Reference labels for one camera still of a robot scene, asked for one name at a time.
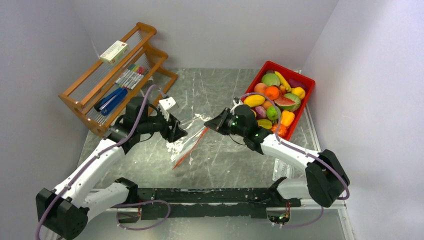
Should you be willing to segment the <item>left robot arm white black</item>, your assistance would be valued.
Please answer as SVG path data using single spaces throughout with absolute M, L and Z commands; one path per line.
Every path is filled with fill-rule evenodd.
M 90 192 L 109 168 L 141 141 L 141 135 L 160 133 L 169 143 L 185 137 L 187 132 L 170 113 L 177 106 L 174 98 L 169 96 L 160 100 L 157 106 L 142 96 L 131 98 L 124 114 L 117 117 L 91 155 L 52 190 L 43 188 L 36 195 L 37 230 L 46 227 L 61 240 L 73 240 L 90 220 L 106 209 L 114 206 L 132 208 L 140 203 L 138 185 L 123 177 L 103 190 Z

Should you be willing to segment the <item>clear zip top bag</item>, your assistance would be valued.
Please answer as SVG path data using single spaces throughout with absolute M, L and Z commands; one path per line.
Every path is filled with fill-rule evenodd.
M 208 131 L 204 124 L 211 119 L 212 117 L 209 115 L 195 113 L 194 118 L 181 122 L 187 135 L 175 142 L 166 143 L 167 151 L 170 153 L 169 159 L 173 164 L 172 170 L 175 170 L 186 159 L 191 161 L 190 154 Z

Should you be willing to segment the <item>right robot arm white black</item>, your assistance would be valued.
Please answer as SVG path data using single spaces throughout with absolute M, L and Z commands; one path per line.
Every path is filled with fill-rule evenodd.
M 259 126 L 247 105 L 239 105 L 234 110 L 225 108 L 204 126 L 224 136 L 240 136 L 250 150 L 281 160 L 302 172 L 303 177 L 275 182 L 269 197 L 275 207 L 282 207 L 289 199 L 312 199 L 329 208 L 348 191 L 350 181 L 334 152 L 310 150 L 280 138 Z

